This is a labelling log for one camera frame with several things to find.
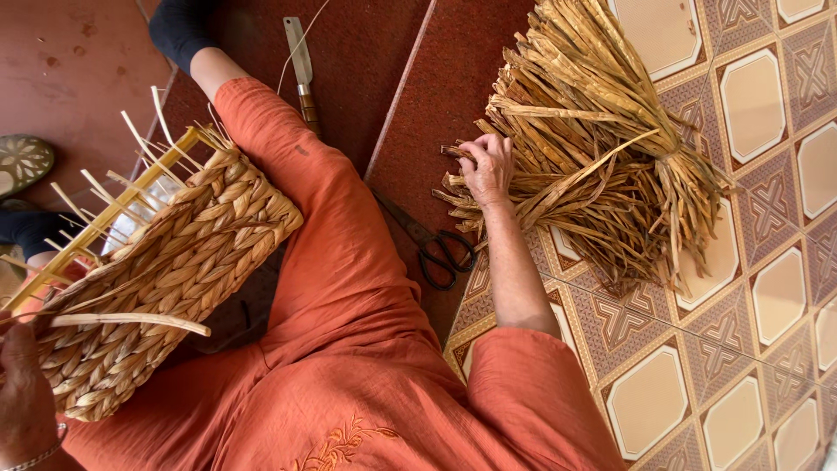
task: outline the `woven basket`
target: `woven basket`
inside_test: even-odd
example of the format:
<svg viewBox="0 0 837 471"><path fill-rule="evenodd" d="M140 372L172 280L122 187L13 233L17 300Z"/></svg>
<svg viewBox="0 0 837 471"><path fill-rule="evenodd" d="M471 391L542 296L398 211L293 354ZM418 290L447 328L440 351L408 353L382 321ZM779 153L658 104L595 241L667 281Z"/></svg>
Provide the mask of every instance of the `woven basket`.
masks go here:
<svg viewBox="0 0 837 471"><path fill-rule="evenodd" d="M46 299L36 317L41 368L58 412L82 421L114 413L187 334L159 323L87 323L54 327L78 313L149 313L200 322L302 224L300 211L237 149L207 128L189 128L90 226L23 287L17 303L49 273L61 273L182 152L204 141L215 154L185 182L128 244L63 292ZM13 308L13 300L8 306Z"/></svg>

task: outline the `black scissors handle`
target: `black scissors handle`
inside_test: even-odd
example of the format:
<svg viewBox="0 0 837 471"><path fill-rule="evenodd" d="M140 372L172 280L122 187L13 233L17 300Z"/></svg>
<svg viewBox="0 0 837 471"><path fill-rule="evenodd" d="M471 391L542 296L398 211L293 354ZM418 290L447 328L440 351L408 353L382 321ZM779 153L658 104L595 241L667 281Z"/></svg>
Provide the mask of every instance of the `black scissors handle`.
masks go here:
<svg viewBox="0 0 837 471"><path fill-rule="evenodd" d="M459 242L470 253L470 263L466 267L461 266L456 261L453 254L450 253L450 249L448 248L448 245L444 242L444 239L451 239ZM454 234L453 232L448 232L447 230L440 230L439 234L435 236L431 240L431 242L436 242L436 244L442 249L442 252L444 253L444 258L446 258L447 261L440 260L438 257L428 252L428 242L428 244L425 244L424 247L418 249L418 262L421 264L422 274L424 274L424 279L427 280L427 283L429 283L430 286L440 291L448 291L456 284L456 272L466 273L474 269L474 264L476 261L476 253L474 253L474 247L463 236ZM445 270L448 274L450 274L450 282L447 284L437 283L430 276L430 272L427 269L428 261L431 261L432 263Z"/></svg>

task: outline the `orange dress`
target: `orange dress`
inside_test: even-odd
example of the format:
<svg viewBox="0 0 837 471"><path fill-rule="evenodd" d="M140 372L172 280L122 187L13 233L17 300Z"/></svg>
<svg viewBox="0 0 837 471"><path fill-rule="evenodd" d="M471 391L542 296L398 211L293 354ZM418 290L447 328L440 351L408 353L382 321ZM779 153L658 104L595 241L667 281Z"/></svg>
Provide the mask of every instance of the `orange dress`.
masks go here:
<svg viewBox="0 0 837 471"><path fill-rule="evenodd" d="M418 285L352 164L253 78L216 107L293 199L267 334L154 373L113 416L71 421L87 469L619 469L573 352L527 329L474 347L469 387L442 358Z"/></svg>

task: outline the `orange sleeve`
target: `orange sleeve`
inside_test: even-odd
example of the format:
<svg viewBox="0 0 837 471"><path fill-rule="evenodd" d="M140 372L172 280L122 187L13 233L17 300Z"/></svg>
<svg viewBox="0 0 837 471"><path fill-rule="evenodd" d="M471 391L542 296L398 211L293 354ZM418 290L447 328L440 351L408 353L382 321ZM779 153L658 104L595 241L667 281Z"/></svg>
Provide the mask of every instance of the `orange sleeve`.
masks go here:
<svg viewBox="0 0 837 471"><path fill-rule="evenodd" d="M468 397L538 468L624 469L576 356L551 335L501 327L477 340Z"/></svg>

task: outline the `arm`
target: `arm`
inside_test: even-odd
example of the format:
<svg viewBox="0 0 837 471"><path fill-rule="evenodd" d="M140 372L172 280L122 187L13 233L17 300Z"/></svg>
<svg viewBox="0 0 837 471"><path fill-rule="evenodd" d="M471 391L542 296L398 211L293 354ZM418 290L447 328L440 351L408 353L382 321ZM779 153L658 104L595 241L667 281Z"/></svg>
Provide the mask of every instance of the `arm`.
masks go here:
<svg viewBox="0 0 837 471"><path fill-rule="evenodd" d="M475 166L462 158L460 164L465 184L485 217L497 325L537 330L560 339L561 328L509 199L509 183L515 170L511 139L485 134L460 148L477 161Z"/></svg>
<svg viewBox="0 0 837 471"><path fill-rule="evenodd" d="M467 158L460 163L485 215L497 325L503 328L474 343L471 410L532 468L624 469L575 354L557 340L561 329L509 200L511 139L485 135L460 148L476 159L476 166Z"/></svg>
<svg viewBox="0 0 837 471"><path fill-rule="evenodd" d="M49 450L58 434L55 399L41 372L32 329L14 324L0 346L0 365L6 373L5 384L0 381L0 469L6 469ZM62 448L29 469L84 471Z"/></svg>

